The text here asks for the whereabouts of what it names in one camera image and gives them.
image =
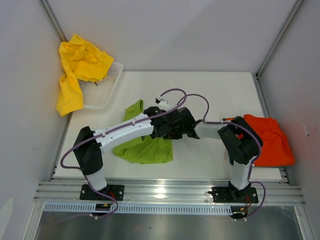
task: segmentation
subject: reflective metal surface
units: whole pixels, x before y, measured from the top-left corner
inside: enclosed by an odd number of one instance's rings
[[[44,212],[36,240],[302,240],[293,207],[263,207],[247,222],[229,216],[114,214],[94,220]]]
[[[281,183],[264,182],[266,187],[265,206],[304,206],[305,199],[299,186],[289,186],[285,172]],[[34,200],[50,202],[86,202],[80,200],[81,187],[84,184],[81,178],[52,179],[50,182],[39,183]],[[168,205],[208,205],[213,202],[208,193],[212,187],[228,186],[227,180],[216,181],[182,181],[182,180],[137,180],[137,179],[108,179],[112,185],[124,185],[123,203],[125,204],[168,204]],[[258,198],[263,198],[263,189],[254,185]]]

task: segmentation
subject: robotic arm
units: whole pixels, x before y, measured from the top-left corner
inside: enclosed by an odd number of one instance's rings
[[[168,110],[168,102],[161,99],[156,100],[156,103],[158,103],[157,106],[151,106],[138,116],[113,127],[91,130],[89,126],[86,126],[80,130],[74,145],[91,137],[102,135],[73,151],[82,173],[90,181],[92,187],[97,191],[108,188],[108,183],[102,173],[102,155],[114,147],[148,135],[153,139],[172,140],[181,139],[183,135],[187,135],[194,139],[213,138],[222,140],[230,158],[234,161],[233,175],[227,187],[229,198],[225,202],[243,203],[243,196],[247,194],[249,189],[252,189],[249,182],[251,162],[259,153],[256,140],[261,147],[263,146],[263,141],[256,132],[240,116],[231,121],[233,124],[195,121],[186,107],[163,115],[162,113]]]

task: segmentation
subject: green cloth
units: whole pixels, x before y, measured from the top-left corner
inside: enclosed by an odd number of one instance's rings
[[[139,100],[125,110],[123,121],[143,113],[144,101]],[[171,140],[142,136],[127,141],[113,149],[113,154],[131,163],[160,164],[173,160]]]

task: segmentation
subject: white panel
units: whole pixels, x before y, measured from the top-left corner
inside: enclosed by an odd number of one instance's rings
[[[0,208],[13,198],[3,239],[18,240],[65,125],[55,109],[62,68],[58,38],[37,1],[2,2],[0,29]]]
[[[297,163],[290,170],[302,187],[315,239],[320,239],[319,67],[320,1],[308,0],[261,82],[294,151]]]
[[[171,88],[182,88],[188,94],[198,93],[210,102],[208,121],[252,114],[262,117],[251,73],[248,72],[122,72],[119,88],[104,111],[83,109],[72,115],[64,141],[62,154],[69,150],[79,130],[90,126],[92,130],[111,127],[120,123],[125,108],[137,100],[144,100],[144,108],[155,105],[155,97]],[[164,96],[171,106],[182,97],[180,92]],[[191,96],[185,106],[196,120],[206,111],[206,102]],[[161,164],[130,163],[116,157],[111,151],[103,156],[103,170],[106,178],[130,179],[179,179],[217,180],[230,179],[232,166],[224,159],[225,147],[220,139],[193,139],[184,137],[173,140],[173,161]],[[67,166],[78,166],[73,153],[65,159]],[[58,165],[56,177],[82,177],[79,170],[64,169]],[[261,181],[280,181],[277,168],[254,168],[251,178]]]
[[[126,71],[256,72],[296,0],[49,0]]]

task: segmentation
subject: white wall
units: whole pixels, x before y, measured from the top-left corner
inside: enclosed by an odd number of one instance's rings
[[[320,1],[307,0],[261,83],[271,113],[288,135],[295,154],[296,165],[290,170],[302,187],[315,239],[320,239],[319,69]]]
[[[257,72],[296,0],[49,0],[126,71]]]
[[[18,240],[66,121],[55,109],[62,68],[59,40],[38,1],[3,2],[0,29],[0,208],[13,198],[3,239]]]

